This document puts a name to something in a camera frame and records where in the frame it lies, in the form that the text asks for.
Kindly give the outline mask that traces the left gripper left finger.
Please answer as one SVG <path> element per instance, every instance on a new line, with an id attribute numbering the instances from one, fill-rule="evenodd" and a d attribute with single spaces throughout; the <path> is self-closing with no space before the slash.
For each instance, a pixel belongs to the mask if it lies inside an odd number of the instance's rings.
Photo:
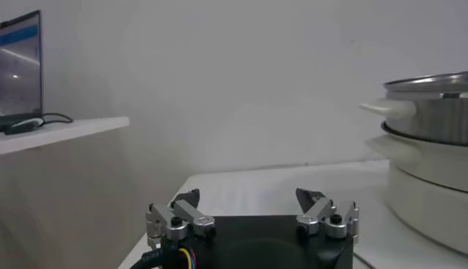
<path id="1" fill-rule="evenodd" d="M 168 206 L 151 203 L 146 211 L 148 246 L 157 249 L 163 238 L 176 243 L 191 235 L 212 239 L 216 235 L 215 218 L 197 209 L 199 201 L 200 190 L 193 189 L 177 194 Z"/>

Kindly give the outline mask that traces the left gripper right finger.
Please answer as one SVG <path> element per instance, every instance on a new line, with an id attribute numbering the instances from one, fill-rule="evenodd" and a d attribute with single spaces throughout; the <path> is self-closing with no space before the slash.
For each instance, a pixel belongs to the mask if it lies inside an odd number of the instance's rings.
<path id="1" fill-rule="evenodd" d="M 296 216 L 297 233 L 300 238 L 310 238 L 324 232 L 334 240 L 351 237 L 357 243 L 360 208 L 355 201 L 336 204 L 322 192 L 297 188 L 295 195 L 303 211 Z"/>

